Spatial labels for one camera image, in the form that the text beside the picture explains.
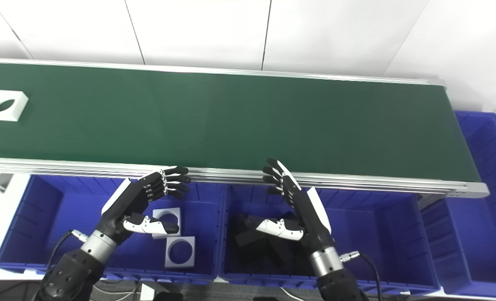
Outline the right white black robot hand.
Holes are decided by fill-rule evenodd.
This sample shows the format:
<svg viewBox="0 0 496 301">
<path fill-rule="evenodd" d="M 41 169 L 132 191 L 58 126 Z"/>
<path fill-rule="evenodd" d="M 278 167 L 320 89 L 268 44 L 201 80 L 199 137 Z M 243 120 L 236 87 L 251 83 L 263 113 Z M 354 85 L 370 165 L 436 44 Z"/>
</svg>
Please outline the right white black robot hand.
<svg viewBox="0 0 496 301">
<path fill-rule="evenodd" d="M 246 227 L 282 239 L 299 241 L 308 255 L 336 252 L 326 210 L 316 189 L 312 187 L 308 191 L 303 190 L 290 170 L 279 160 L 269 158 L 262 171 L 265 174 L 263 181 L 272 185 L 267 192 L 281 196 L 294 210 L 297 220 L 248 215 L 244 219 Z"/>
</svg>

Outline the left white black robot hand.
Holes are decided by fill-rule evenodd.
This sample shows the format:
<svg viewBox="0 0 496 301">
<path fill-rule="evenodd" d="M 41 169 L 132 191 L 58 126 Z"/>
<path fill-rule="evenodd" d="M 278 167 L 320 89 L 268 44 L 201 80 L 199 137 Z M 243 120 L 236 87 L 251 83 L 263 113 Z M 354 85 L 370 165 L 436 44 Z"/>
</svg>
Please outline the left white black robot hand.
<svg viewBox="0 0 496 301">
<path fill-rule="evenodd" d="M 133 233 L 152 234 L 159 238 L 179 234 L 181 227 L 176 223 L 162 222 L 146 216 L 144 211 L 150 202 L 164 196 L 182 199 L 189 191 L 191 178 L 188 172 L 187 167 L 171 166 L 153 171 L 137 181 L 125 179 L 103 206 L 95 230 L 117 245 L 123 244 Z"/>
</svg>

